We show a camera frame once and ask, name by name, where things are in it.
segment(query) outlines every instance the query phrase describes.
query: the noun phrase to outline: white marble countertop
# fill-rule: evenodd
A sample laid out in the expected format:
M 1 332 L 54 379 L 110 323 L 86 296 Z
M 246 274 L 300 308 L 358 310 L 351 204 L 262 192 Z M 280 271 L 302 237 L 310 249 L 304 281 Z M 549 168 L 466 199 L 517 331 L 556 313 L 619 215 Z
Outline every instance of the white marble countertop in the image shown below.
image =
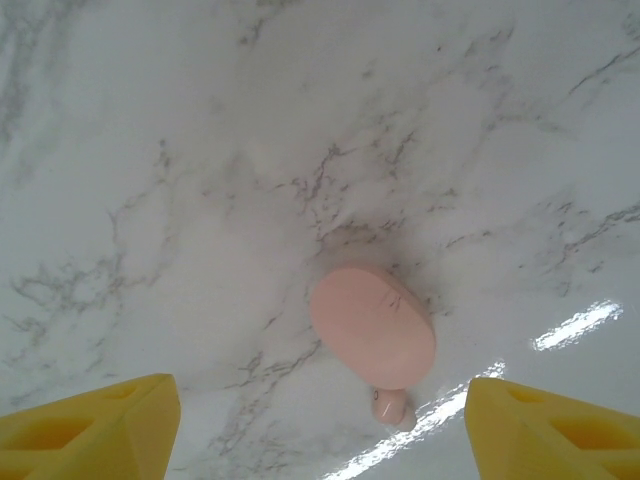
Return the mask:
M 477 478 L 503 376 L 640 414 L 640 2 L 0 1 L 0 415 L 173 373 L 169 480 Z M 320 345 L 429 303 L 409 434 Z

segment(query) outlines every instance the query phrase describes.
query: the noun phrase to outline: marble surface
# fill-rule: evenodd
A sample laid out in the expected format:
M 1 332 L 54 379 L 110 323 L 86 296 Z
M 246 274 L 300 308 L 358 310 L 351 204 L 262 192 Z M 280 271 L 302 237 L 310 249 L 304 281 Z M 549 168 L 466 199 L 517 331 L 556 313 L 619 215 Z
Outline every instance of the marble surface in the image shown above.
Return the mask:
M 477 478 L 480 374 L 640 414 L 639 133 L 636 0 L 1 0 L 0 414 L 173 373 L 169 480 Z M 411 433 L 347 259 L 433 313 Z

